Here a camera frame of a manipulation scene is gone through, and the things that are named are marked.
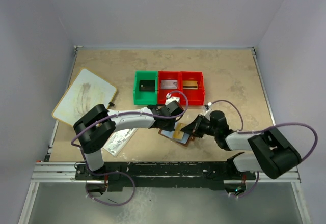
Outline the brown leather card holder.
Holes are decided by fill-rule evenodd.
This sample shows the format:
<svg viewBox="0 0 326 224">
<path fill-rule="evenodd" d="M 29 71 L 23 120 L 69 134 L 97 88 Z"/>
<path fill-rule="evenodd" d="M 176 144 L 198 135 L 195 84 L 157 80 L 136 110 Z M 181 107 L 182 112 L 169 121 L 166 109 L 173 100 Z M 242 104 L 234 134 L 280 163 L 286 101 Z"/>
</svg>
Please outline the brown leather card holder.
<svg viewBox="0 0 326 224">
<path fill-rule="evenodd" d="M 184 132 L 181 132 L 180 130 L 176 130 L 176 131 L 160 130 L 158 134 L 185 147 L 187 147 L 190 142 L 193 142 L 195 140 L 194 137 Z"/>
</svg>

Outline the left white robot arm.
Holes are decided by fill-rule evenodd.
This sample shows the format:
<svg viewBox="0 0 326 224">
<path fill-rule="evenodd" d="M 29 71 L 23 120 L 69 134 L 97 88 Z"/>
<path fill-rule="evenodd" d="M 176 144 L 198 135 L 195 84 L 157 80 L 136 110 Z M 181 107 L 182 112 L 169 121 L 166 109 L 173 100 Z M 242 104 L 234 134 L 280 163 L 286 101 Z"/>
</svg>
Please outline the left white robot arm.
<svg viewBox="0 0 326 224">
<path fill-rule="evenodd" d="M 124 111 L 106 109 L 99 104 L 75 122 L 73 129 L 89 170 L 99 174 L 104 171 L 101 149 L 112 134 L 138 128 L 172 131 L 176 118 L 183 114 L 184 109 L 177 101 Z"/>
</svg>

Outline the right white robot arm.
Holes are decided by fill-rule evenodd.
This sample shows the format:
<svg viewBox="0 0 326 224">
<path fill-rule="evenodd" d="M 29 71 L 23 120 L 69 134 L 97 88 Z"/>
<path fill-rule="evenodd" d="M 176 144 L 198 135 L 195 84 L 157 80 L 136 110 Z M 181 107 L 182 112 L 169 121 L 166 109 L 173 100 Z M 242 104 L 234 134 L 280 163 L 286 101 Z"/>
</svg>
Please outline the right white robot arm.
<svg viewBox="0 0 326 224">
<path fill-rule="evenodd" d="M 278 129 L 241 134 L 229 128 L 225 114 L 219 110 L 212 111 L 209 117 L 198 115 L 181 131 L 197 138 L 212 136 L 226 151 L 250 151 L 228 159 L 239 172 L 263 172 L 276 179 L 302 162 L 299 152 Z"/>
</svg>

